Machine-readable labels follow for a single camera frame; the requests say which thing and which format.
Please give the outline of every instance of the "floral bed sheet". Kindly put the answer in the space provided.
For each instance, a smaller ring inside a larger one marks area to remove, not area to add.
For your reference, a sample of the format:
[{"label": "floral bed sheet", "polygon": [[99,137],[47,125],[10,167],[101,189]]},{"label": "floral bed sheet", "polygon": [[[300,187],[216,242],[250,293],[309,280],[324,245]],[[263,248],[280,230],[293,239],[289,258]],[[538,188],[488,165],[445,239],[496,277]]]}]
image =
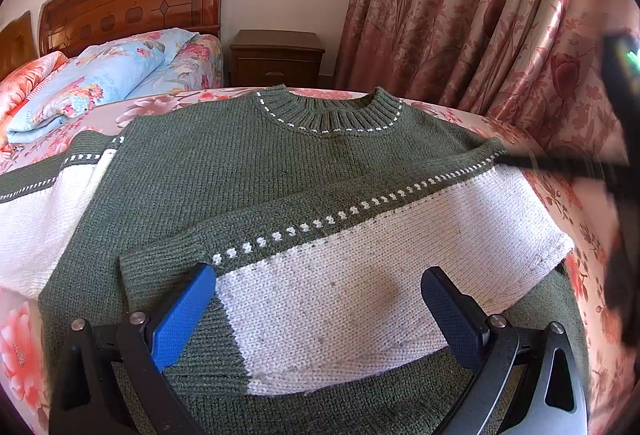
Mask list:
[{"label": "floral bed sheet", "polygon": [[[143,96],[94,108],[33,144],[16,148],[0,160],[0,173],[15,170],[66,150],[83,130],[117,134],[136,116],[165,114],[202,101],[240,96],[258,88],[205,89]],[[292,89],[311,97],[348,99],[363,94],[347,91]],[[452,108],[405,100],[439,119],[464,126],[485,137],[498,137],[510,152],[541,153],[528,134],[491,118]],[[567,269],[586,328],[590,355],[590,435],[599,435],[633,386],[634,355],[620,346],[620,323],[604,304],[607,257],[615,241],[617,223],[612,205],[593,187],[569,184],[564,178],[524,171],[524,174],[558,226],[575,242]],[[0,386],[36,434],[47,432],[50,389],[46,386],[40,340],[42,323],[35,301],[0,288]]]}]

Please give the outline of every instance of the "headboard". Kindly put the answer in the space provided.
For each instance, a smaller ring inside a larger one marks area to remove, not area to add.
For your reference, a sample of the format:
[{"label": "headboard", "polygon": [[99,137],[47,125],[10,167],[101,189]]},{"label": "headboard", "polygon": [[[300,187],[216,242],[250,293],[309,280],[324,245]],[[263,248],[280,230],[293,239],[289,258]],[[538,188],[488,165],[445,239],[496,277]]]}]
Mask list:
[{"label": "headboard", "polygon": [[0,81],[20,65],[37,57],[31,31],[31,11],[27,11],[0,31]]},{"label": "headboard", "polygon": [[50,0],[42,7],[40,54],[78,56],[86,47],[181,27],[220,37],[221,0]]}]

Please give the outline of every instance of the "sweater neckline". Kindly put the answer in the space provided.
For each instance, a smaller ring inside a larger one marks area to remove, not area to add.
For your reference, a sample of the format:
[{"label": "sweater neckline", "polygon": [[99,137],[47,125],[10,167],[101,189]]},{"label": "sweater neckline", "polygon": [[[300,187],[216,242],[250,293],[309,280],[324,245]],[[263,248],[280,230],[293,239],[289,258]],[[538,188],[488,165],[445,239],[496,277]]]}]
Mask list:
[{"label": "sweater neckline", "polygon": [[383,134],[398,125],[404,104],[377,87],[357,99],[300,96],[284,85],[255,93],[262,111],[278,123],[305,134]]}]

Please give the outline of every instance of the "silver bolt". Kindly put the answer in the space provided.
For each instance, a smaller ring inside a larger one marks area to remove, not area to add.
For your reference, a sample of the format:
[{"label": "silver bolt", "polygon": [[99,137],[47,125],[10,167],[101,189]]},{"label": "silver bolt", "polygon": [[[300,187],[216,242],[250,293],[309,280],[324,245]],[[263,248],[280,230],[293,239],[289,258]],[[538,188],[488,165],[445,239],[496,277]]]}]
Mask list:
[{"label": "silver bolt", "polygon": [[491,314],[491,316],[489,316],[489,323],[499,329],[503,329],[507,326],[507,320],[504,318],[504,316],[501,316],[499,314]]},{"label": "silver bolt", "polygon": [[141,323],[144,323],[145,320],[145,313],[140,311],[134,312],[131,316],[129,316],[129,323],[131,323],[132,325],[140,325]]},{"label": "silver bolt", "polygon": [[82,318],[76,318],[71,322],[71,330],[79,331],[84,329],[84,320]]},{"label": "silver bolt", "polygon": [[564,334],[564,327],[557,321],[552,321],[551,323],[549,323],[549,328],[551,329],[551,332],[555,332],[556,334]]}]

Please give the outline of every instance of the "wooden nightstand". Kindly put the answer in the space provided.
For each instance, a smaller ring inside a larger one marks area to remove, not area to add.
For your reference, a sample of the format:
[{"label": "wooden nightstand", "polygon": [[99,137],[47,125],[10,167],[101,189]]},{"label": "wooden nightstand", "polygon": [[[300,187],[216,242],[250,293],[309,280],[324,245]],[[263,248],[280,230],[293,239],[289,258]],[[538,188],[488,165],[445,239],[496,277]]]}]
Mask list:
[{"label": "wooden nightstand", "polygon": [[324,48],[312,32],[243,29],[231,49],[231,86],[315,88]]}]

